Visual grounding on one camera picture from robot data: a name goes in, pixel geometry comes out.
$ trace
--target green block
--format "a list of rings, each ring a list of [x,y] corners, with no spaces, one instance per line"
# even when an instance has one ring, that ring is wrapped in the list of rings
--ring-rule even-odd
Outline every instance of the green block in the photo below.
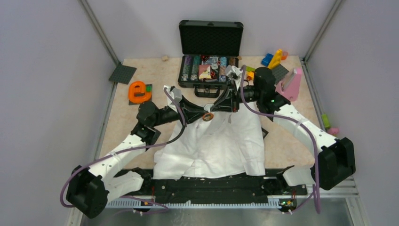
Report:
[[[321,115],[321,120],[323,121],[324,128],[326,128],[326,129],[331,128],[330,121],[328,120],[328,117],[326,114]]]
[[[254,72],[254,71],[255,71],[255,68],[253,68],[253,67],[248,67],[248,66],[247,66],[246,71],[247,71],[247,72]]]

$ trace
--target table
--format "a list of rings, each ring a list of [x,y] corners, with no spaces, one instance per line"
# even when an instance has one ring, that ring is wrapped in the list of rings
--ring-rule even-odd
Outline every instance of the table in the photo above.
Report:
[[[263,56],[243,56],[239,62],[239,67],[243,64],[254,68],[261,67],[260,62],[262,58]],[[164,85],[178,87],[182,91],[182,94],[194,104],[204,106],[207,103],[213,103],[215,98],[199,98],[194,95],[194,89],[179,87],[177,77],[181,60],[181,58],[170,58],[168,61],[162,62],[160,58],[125,59],[123,65],[137,68],[135,75],[130,81],[131,83],[140,80],[146,84],[152,84],[152,101],[158,108],[167,105],[167,97],[163,92]],[[293,67],[301,67],[298,56],[289,56],[281,64],[288,70]],[[100,157],[105,156],[110,150],[120,144],[137,123],[138,105],[128,105],[128,88],[129,85],[117,85]],[[292,104],[303,116],[315,125],[319,125],[309,88],[304,77],[302,77],[299,97]],[[158,144],[169,140],[175,123],[168,123],[157,127],[161,132],[161,136],[157,141]],[[284,128],[272,123],[266,117],[261,117],[261,123],[262,127],[269,132],[264,139],[266,168],[285,168],[290,165],[314,163],[314,158],[309,150]],[[140,167],[142,169],[152,169],[155,165],[153,161],[154,153],[161,148],[150,148],[147,152],[134,158],[125,168]]]

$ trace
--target poker chip set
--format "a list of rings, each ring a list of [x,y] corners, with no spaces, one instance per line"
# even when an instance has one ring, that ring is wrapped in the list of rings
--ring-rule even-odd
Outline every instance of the poker chip set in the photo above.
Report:
[[[179,85],[195,88],[198,97],[218,97],[229,80],[226,67],[238,66],[243,28],[240,22],[181,21],[179,30],[184,56]]]

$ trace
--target pink tape dispenser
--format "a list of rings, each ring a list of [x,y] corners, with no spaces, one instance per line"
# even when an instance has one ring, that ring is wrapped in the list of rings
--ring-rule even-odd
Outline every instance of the pink tape dispenser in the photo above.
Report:
[[[302,74],[302,68],[293,68],[277,83],[276,92],[280,93],[289,101],[296,101],[299,95]]]

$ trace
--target blue toy block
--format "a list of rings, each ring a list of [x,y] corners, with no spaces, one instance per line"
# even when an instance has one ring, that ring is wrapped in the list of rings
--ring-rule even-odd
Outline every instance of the blue toy block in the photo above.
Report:
[[[263,58],[261,64],[265,65],[266,67],[269,66],[271,59],[273,58],[273,54],[266,54],[265,58]]]

